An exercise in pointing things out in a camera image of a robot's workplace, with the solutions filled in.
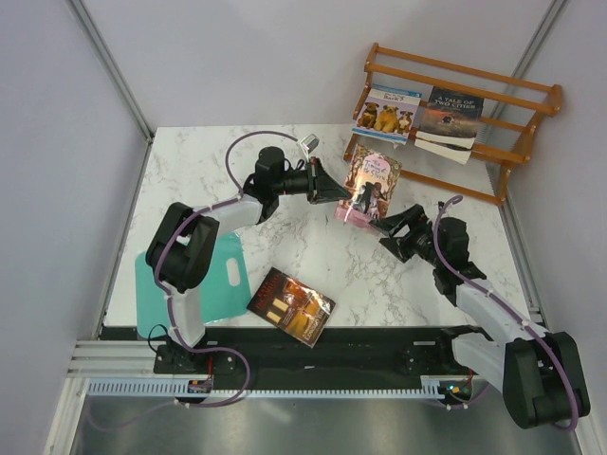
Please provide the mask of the pink illustrated children book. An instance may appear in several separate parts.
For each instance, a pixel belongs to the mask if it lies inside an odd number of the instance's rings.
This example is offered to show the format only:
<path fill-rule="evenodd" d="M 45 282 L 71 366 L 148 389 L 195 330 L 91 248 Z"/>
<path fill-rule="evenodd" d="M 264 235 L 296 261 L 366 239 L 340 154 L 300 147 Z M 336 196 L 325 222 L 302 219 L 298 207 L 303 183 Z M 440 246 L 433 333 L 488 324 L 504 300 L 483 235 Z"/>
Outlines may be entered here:
<path fill-rule="evenodd" d="M 357 145 L 353 152 L 345 188 L 350 198 L 339 201 L 335 218 L 358 228 L 387 216 L 402 165 L 369 147 Z"/>

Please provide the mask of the dog cover Bark book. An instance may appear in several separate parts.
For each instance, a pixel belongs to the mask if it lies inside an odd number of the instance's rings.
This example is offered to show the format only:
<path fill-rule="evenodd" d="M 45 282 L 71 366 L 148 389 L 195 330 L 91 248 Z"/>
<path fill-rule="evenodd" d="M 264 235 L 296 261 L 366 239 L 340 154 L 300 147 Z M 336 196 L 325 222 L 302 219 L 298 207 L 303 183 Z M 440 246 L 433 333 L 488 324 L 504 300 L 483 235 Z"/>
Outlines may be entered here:
<path fill-rule="evenodd" d="M 355 114 L 353 132 L 393 144 L 405 144 L 421 98 L 422 94 L 418 92 L 372 84 Z"/>

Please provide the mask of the Jane Eyre blue book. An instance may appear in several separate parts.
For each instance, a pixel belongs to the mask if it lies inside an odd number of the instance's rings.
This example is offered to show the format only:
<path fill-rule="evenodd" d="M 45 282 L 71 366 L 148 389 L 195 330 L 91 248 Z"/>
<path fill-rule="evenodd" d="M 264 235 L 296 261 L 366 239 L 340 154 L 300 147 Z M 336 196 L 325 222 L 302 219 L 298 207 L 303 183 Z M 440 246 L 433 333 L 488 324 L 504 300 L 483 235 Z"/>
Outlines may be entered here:
<path fill-rule="evenodd" d="M 471 150 L 450 144 L 435 143 L 420 138 L 415 140 L 414 146 L 462 165 L 467 164 L 471 156 Z"/>

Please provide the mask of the dark orange glossy book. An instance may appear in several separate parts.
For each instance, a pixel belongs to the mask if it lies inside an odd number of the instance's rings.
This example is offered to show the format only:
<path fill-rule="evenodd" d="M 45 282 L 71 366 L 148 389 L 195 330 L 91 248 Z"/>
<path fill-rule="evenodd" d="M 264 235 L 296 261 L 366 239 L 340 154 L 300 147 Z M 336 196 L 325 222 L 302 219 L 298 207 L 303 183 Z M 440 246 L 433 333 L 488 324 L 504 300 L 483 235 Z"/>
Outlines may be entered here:
<path fill-rule="evenodd" d="M 322 293 L 272 267 L 248 303 L 248 310 L 313 348 L 335 310 Z"/>

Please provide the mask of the Tale of Two Cities book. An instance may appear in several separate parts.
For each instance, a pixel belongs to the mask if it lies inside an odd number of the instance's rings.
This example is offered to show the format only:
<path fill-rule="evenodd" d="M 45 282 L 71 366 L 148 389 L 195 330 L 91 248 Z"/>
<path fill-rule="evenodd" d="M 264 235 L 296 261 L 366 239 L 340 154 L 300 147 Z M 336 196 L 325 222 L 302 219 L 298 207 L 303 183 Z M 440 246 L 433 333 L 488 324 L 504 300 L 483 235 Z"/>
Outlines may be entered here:
<path fill-rule="evenodd" d="M 435 86 L 415 138 L 470 150 L 477 137 L 484 101 L 477 96 Z"/>

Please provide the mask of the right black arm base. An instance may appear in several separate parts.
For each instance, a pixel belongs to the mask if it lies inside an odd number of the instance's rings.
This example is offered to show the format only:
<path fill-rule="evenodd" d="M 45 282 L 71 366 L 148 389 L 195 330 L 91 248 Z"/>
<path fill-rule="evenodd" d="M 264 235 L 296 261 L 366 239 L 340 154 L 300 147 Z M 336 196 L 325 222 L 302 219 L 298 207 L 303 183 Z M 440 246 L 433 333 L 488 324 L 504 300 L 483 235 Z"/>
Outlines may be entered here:
<path fill-rule="evenodd" d="M 409 375 L 448 376 L 465 372 L 465 369 L 455 362 L 451 348 L 439 344 L 406 346 L 402 359 Z"/>

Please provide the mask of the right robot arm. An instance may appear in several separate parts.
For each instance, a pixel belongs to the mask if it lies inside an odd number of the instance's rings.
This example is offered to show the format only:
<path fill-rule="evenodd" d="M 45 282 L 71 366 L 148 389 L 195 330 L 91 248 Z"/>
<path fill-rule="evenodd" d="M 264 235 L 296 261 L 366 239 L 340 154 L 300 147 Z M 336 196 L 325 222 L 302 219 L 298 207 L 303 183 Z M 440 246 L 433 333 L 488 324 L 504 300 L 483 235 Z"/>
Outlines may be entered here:
<path fill-rule="evenodd" d="M 439 344 L 435 364 L 445 373 L 467 367 L 480 374 L 520 428 L 573 430 L 591 410 L 577 343 L 526 318 L 470 259 L 466 223 L 445 214 L 461 199 L 440 204 L 435 220 L 414 205 L 370 223 L 401 262 L 418 256 L 430 264 L 438 292 L 480 328 Z"/>

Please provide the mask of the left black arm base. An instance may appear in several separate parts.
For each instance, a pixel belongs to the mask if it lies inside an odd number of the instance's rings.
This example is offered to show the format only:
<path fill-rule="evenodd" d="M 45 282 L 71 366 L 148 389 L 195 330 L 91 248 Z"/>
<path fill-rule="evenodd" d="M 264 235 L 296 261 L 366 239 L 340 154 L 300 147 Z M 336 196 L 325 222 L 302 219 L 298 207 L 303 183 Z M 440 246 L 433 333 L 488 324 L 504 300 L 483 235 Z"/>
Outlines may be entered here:
<path fill-rule="evenodd" d="M 228 352 L 196 354 L 169 339 L 156 347 L 154 372 L 158 374 L 236 375 L 245 373 L 243 361 Z"/>

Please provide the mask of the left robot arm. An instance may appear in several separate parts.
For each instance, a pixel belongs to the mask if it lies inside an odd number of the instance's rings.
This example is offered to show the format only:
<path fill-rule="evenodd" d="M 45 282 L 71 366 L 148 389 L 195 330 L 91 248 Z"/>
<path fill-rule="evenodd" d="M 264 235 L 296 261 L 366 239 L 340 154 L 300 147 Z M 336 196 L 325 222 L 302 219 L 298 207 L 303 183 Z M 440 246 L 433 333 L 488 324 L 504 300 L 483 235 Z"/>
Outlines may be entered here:
<path fill-rule="evenodd" d="M 233 197 L 200 209 L 182 203 L 167 208 L 145 261 L 156 286 L 165 293 L 169 336 L 180 344 L 175 362 L 186 372 L 200 372 L 209 358 L 207 348 L 198 344 L 205 335 L 200 284 L 210 269 L 217 239 L 264 223 L 282 196 L 298 194 L 312 205 L 350 198 L 350 191 L 324 169 L 319 158 L 303 158 L 293 166 L 282 149 L 271 146 L 259 152 L 254 172 Z"/>

